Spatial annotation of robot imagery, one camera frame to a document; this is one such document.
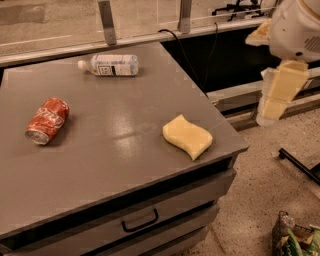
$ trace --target yellow sponge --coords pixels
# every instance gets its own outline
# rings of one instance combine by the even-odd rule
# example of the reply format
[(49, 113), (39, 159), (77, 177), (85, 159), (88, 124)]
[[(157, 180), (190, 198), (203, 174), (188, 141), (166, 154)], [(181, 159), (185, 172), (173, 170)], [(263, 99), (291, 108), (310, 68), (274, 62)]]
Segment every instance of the yellow sponge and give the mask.
[(183, 115), (163, 126), (162, 132), (168, 142), (186, 151), (193, 161), (212, 144), (213, 140), (208, 131), (188, 122)]

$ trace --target red soda can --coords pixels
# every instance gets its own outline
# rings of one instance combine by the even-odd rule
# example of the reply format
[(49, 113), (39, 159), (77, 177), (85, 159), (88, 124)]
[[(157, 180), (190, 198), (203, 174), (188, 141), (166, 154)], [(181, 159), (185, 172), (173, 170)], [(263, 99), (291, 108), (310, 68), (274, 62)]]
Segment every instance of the red soda can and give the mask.
[(69, 112), (70, 108), (64, 101), (47, 99), (29, 122), (26, 136), (36, 144), (47, 144), (67, 120)]

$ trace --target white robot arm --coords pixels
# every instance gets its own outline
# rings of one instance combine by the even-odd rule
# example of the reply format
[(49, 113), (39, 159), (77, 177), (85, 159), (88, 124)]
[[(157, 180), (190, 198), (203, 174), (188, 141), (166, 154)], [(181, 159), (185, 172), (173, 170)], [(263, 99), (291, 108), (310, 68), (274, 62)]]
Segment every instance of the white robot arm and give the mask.
[(256, 121), (268, 126), (280, 119), (309, 78), (308, 62), (320, 60), (320, 0), (283, 0), (246, 39), (249, 45), (269, 45), (282, 59), (264, 77)]
[(269, 48), (280, 59), (320, 60), (320, 1), (282, 1), (272, 15)]

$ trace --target speckled floor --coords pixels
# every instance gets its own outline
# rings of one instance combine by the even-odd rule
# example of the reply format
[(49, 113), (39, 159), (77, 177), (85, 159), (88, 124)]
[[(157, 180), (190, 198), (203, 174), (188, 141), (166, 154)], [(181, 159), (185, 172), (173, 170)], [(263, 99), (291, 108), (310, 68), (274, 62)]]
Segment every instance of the speckled floor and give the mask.
[(237, 176), (219, 202), (209, 235), (176, 256), (271, 255), (271, 230), (280, 210), (301, 226), (320, 225), (320, 187), (278, 158), (283, 147), (308, 168), (320, 162), (319, 116), (316, 109), (241, 131), (250, 147), (235, 163)]

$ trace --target water bottle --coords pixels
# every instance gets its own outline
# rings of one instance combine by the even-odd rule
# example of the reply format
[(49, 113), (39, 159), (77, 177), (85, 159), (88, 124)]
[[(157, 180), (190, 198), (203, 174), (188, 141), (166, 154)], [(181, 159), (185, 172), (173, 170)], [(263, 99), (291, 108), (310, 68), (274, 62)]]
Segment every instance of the water bottle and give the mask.
[(96, 76), (135, 76), (139, 63), (136, 55), (96, 54), (89, 61), (78, 61), (78, 68)]

